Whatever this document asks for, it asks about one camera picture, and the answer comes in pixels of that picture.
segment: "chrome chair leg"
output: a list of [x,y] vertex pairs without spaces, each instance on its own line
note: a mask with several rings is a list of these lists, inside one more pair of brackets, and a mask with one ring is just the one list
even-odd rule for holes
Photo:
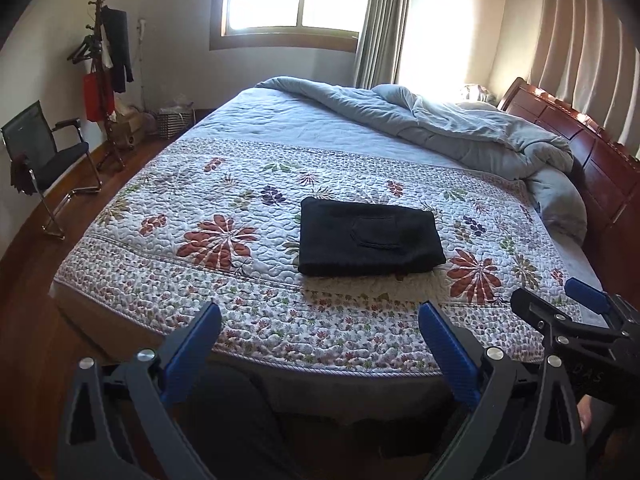
[[89,152],[85,153],[86,158],[89,160],[89,164],[91,165],[91,169],[94,170],[95,179],[98,183],[97,186],[91,187],[76,187],[72,189],[69,193],[71,196],[75,194],[87,194],[87,193],[98,193],[102,189],[102,181],[100,180],[100,174],[98,174],[98,169],[95,167],[94,160],[89,155]]
[[[92,170],[94,170],[94,176],[98,185],[90,186],[90,187],[76,187],[75,189],[72,189],[63,197],[63,199],[58,203],[58,205],[55,207],[53,211],[49,208],[49,205],[47,205],[47,202],[44,198],[43,193],[38,188],[38,183],[36,182],[36,177],[33,174],[33,171],[29,170],[29,174],[31,175],[31,181],[33,182],[33,187],[38,191],[38,194],[40,195],[40,200],[42,201],[42,204],[47,210],[47,213],[49,213],[49,221],[47,221],[47,223],[42,226],[42,230],[46,234],[55,236],[56,238],[59,238],[61,240],[65,239],[65,232],[62,230],[62,227],[60,227],[60,224],[58,224],[58,221],[56,220],[56,216],[58,215],[58,213],[60,213],[60,211],[62,211],[62,208],[76,194],[95,194],[100,192],[100,190],[102,189],[102,181],[100,180],[100,174],[98,174],[98,170],[95,167],[94,161],[88,152],[85,153],[85,155],[86,155],[86,158],[89,160],[89,164],[91,164]],[[50,229],[51,224],[55,225],[57,231]]]
[[[31,181],[33,182],[33,187],[38,191],[38,194],[40,195],[40,201],[42,202],[42,205],[45,207],[45,209],[47,210],[47,213],[49,213],[49,221],[44,224],[42,226],[42,230],[50,236],[55,236],[56,238],[59,238],[60,240],[64,240],[65,239],[65,232],[62,230],[62,227],[60,227],[60,224],[58,224],[58,222],[56,221],[56,214],[57,211],[60,210],[60,204],[58,204],[58,206],[56,207],[55,210],[51,210],[49,208],[49,205],[47,204],[47,201],[44,199],[44,194],[40,191],[40,188],[38,187],[38,183],[36,181],[36,177],[33,174],[33,170],[29,170],[29,175],[31,175]],[[49,229],[49,226],[53,223],[53,225],[55,225],[57,231],[51,231]]]

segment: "folded black garment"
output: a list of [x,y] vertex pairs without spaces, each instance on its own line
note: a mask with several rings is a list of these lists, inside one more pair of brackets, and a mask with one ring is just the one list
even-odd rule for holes
[[446,261],[430,211],[311,197],[300,205],[298,270],[307,276],[427,272]]

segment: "window frame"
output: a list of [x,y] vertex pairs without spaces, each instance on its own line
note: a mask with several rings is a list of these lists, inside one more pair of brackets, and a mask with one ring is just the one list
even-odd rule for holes
[[296,25],[290,27],[227,27],[228,0],[211,0],[209,49],[223,50],[244,46],[298,46],[356,52],[358,32],[334,28],[305,27],[302,12],[305,0],[298,0]]

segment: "metal screw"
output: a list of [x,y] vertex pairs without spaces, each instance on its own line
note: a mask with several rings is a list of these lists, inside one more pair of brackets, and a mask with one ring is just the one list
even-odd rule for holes
[[145,348],[138,352],[138,361],[151,361],[156,357],[156,353],[151,348]]
[[549,363],[553,368],[559,368],[562,366],[562,359],[557,355],[550,355],[546,358],[546,362]]
[[78,366],[81,367],[82,370],[88,370],[94,364],[95,364],[95,361],[93,359],[91,359],[90,357],[85,357],[83,359],[80,359],[80,362],[78,363]]
[[504,357],[504,352],[497,346],[492,346],[491,348],[486,349],[486,356],[494,361],[499,361]]

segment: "basket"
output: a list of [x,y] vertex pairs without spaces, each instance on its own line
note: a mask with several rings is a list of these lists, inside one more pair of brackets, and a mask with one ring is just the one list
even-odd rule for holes
[[171,139],[183,134],[194,125],[193,110],[160,110],[156,116],[158,132],[156,135],[162,139]]

